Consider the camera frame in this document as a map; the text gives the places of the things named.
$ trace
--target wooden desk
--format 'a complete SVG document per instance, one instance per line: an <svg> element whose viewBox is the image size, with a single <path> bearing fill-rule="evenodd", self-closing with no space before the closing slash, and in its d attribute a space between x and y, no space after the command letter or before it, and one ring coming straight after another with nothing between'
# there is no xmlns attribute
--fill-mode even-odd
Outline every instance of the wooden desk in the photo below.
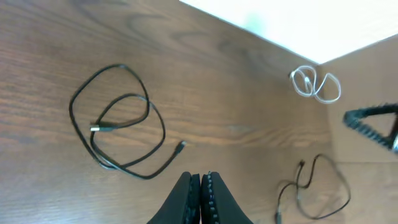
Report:
<svg viewBox="0 0 398 224"><path fill-rule="evenodd" d="M301 158L331 154L326 108L286 79L306 61L176 0L1 1L0 22L0 223L146 223L186 170L220 172L248 217L271 223L278 181ZM102 169L70 123L73 92L111 63L141 76L167 128L160 151L134 170L156 170L188 142L155 179ZM119 70L99 77L76 102L83 132L110 100L139 90ZM107 118L142 110L125 100ZM152 113L97 140L130 161L160 134ZM325 173L319 189L334 185ZM305 220L284 208L287 223Z"/></svg>
<svg viewBox="0 0 398 224"><path fill-rule="evenodd" d="M328 106L328 117L335 160L351 183L353 203L345 210L350 224L398 223L393 208L398 205L398 160L393 153L341 122L348 110L397 103L398 35L365 49L345 55L322 66L322 73L338 76L343 89L341 99ZM333 86L326 89L330 97ZM380 133L388 135L393 114L366 118Z"/></svg>

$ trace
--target bright light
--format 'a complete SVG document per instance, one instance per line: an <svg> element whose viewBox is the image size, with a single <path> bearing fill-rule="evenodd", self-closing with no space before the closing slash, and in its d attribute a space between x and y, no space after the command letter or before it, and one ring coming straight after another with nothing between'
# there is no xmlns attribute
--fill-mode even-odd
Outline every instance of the bright light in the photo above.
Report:
<svg viewBox="0 0 398 224"><path fill-rule="evenodd" d="M182 0L316 63L398 33L397 0Z"/></svg>

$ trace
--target black cable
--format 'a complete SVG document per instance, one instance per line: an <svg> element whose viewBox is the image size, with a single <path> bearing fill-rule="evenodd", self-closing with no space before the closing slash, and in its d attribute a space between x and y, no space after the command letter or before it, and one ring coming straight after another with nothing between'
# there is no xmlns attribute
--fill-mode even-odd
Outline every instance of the black cable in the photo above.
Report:
<svg viewBox="0 0 398 224"><path fill-rule="evenodd" d="M390 135L383 136L380 132L373 129L370 125L364 124L361 120L368 116L380 114L395 114L396 120L391 129ZM381 106L372 106L369 108L361 108L358 110L347 111L344 114L343 122L353 130L356 130L363 136L375 141L376 143L387 148L389 151L398 154L398 104L388 103Z"/></svg>
<svg viewBox="0 0 398 224"><path fill-rule="evenodd" d="M127 70L131 75L133 75L138 82L140 83L140 86L142 87L142 89L144 90L144 96L135 94L135 93L126 93L122 96L119 96L117 98L115 98L112 102L109 103L109 105L102 111L102 113L98 116L97 120L91 124L91 135L90 135L90 145L87 143L86 138L84 137L84 135L82 134L82 132L80 131L79 126L77 125L76 119L75 119L75 115L73 114L73 103L75 102L76 98L78 97L78 95L84 90L84 88L86 88L86 86L93 81L99 74L103 73L104 71L107 71L111 68L122 68ZM102 121L102 118L105 116L105 114L109 111L109 109L112 108L113 105L115 105L117 102L127 98L127 97L138 97L141 100L146 101L146 110L144 112L144 114L142 116L140 116L139 118L136 119L132 119L129 121L125 121L122 123L114 123L114 122L108 122L108 121ZM162 135L162 139L160 140L160 142L151 150L149 151L146 155L136 159L135 161L132 162L128 162L126 164L119 164L118 162L116 162L114 159L112 159L110 156L108 156L105 152L103 152L94 142L94 136L95 136L95 132L97 131L112 131L114 129L119 129L119 128L126 128L126 127L130 127L132 125L138 124L142 121L144 121L149 114L149 110L150 108L152 108L156 114L158 115L159 119L160 119L160 124L162 126L162 130L163 130L163 135ZM114 64L114 65L110 65L107 67L102 68L101 70L97 71L96 73L94 73L94 75L92 75L91 77L89 77L89 79L87 79L87 81L85 81L78 89L77 91L73 94L72 98L70 99L69 102L69 117L70 117L70 121L72 122L73 127L75 128L75 131L77 133L77 135L79 136L80 140L82 141L83 145L85 146L85 148L87 149L87 151L90 153L90 155L93 157L93 159L98 162L102 167L104 167L105 169L110 169L110 170L120 170L126 174L132 175L134 177L138 177L138 178L142 178L142 179L152 179L154 177L156 177L157 175L159 175L172 161L173 159L181 152L181 150L184 148L186 142L185 141L181 141L177 147L175 148L173 154L170 156L170 158L157 170L155 171L153 174L151 175L141 175L138 173L135 173L133 171L128 170L128 167L131 167L139 162L142 162L143 160L147 159L149 156L151 156L153 153L155 153L163 144L165 138L166 138L166 129L165 129L165 124L163 121L163 118L161 117L159 110L156 108L156 106L149 101L149 97L148 97L148 92L143 84L143 82L141 81L141 79L139 78L139 76L133 71L131 70L128 66L123 65L123 64Z"/></svg>
<svg viewBox="0 0 398 224"><path fill-rule="evenodd" d="M339 179L343 183L344 187L346 188L347 193L348 193L348 199L340 208L336 209L334 212L331 212L331 213L323 215L323 216L311 216L306 211L304 211L304 209L303 209L303 207L301 205L299 189L308 189L310 187L310 185L312 183L313 174L314 174L314 171L315 171L315 164L317 163L317 160L318 160L319 157L323 157L324 159L326 159L330 163L330 165L332 166L333 170L336 172L336 175L339 177ZM285 189L287 187L289 187L289 186L296 186L296 205L297 205L297 208L298 208L299 212L303 216L305 216L306 218L309 218L311 220L320 220L320 219L324 219L326 217L329 217L331 215L334 215L334 214L338 213L339 211L341 211L342 209L344 209L345 206L347 206L347 204L351 200L351 189L349 187L349 184L348 184L346 178L340 172L340 170L337 168L336 163L332 159L330 159L328 156L326 156L324 154L318 154L318 155L315 156L315 158L313 159L313 162L312 162L311 174L310 174L310 178L309 178L307 184L300 185L299 184L299 180L300 180L301 172L303 170L304 165L305 165L305 161L300 161L300 164L298 165L299 168L298 168L298 172L297 172L297 176L296 176L295 182L291 181L288 184L286 184L282 188L280 193L279 193L278 202L277 202L277 211L276 211L276 214L275 214L275 222L276 222L276 224L281 224L282 223L282 215L281 215L281 210L280 210L280 200L282 198L282 194L284 193Z"/></svg>

